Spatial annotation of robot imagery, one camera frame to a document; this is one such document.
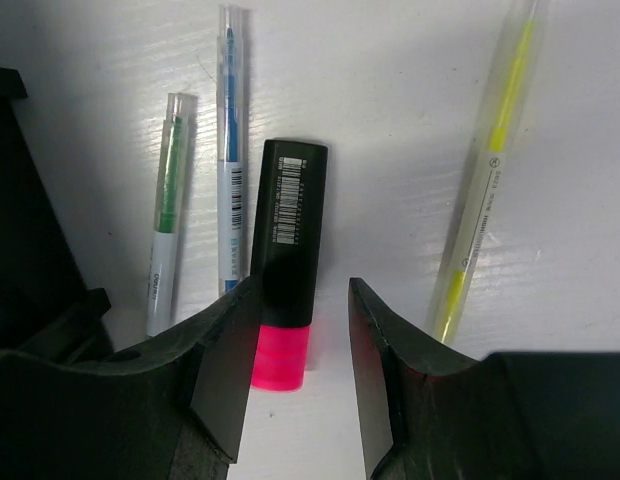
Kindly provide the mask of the pink cap black highlighter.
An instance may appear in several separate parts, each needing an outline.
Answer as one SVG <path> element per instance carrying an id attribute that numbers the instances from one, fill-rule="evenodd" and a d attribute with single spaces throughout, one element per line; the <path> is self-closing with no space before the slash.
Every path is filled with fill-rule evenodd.
<path id="1" fill-rule="evenodd" d="M 328 148 L 264 142 L 250 274 L 262 280 L 263 307 L 251 378 L 255 388 L 301 388 L 313 319 Z"/>

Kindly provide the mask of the blue felt tip pen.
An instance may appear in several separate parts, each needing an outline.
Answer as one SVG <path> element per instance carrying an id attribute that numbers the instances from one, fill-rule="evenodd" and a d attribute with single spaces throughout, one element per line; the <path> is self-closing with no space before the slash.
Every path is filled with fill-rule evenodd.
<path id="1" fill-rule="evenodd" d="M 243 279 L 245 211 L 245 11 L 222 5 L 217 37 L 217 231 L 219 294 Z"/>

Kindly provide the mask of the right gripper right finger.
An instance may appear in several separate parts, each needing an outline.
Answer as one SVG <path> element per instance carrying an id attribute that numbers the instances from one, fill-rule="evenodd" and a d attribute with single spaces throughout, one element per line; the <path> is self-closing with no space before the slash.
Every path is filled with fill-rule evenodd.
<path id="1" fill-rule="evenodd" d="M 620 479 L 620 352 L 471 359 L 349 283 L 370 479 Z"/>

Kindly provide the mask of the yellow felt tip pen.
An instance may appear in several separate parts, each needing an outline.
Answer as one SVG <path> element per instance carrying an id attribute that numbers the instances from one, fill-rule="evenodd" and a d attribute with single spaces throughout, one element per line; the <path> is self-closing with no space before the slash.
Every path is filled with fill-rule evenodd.
<path id="1" fill-rule="evenodd" d="M 515 1 L 501 31 L 432 302 L 431 335 L 454 342 L 536 67 L 549 3 Z"/>

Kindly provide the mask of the green felt tip pen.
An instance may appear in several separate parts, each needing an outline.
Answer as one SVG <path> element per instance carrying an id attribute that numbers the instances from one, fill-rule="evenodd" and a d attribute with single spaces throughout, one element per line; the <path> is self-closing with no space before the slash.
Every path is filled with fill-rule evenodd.
<path id="1" fill-rule="evenodd" d="M 168 95 L 159 156 L 147 292 L 146 335 L 149 337 L 162 333 L 172 324 L 180 215 L 195 106 L 196 98 L 192 95 Z"/>

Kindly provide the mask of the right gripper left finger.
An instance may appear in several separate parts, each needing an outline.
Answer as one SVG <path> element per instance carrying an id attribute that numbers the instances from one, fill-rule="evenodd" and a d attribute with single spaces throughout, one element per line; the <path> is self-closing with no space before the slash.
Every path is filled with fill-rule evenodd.
<path id="1" fill-rule="evenodd" d="M 65 364 L 0 349 L 0 479 L 223 479 L 259 333 L 249 277 L 144 342 Z"/>

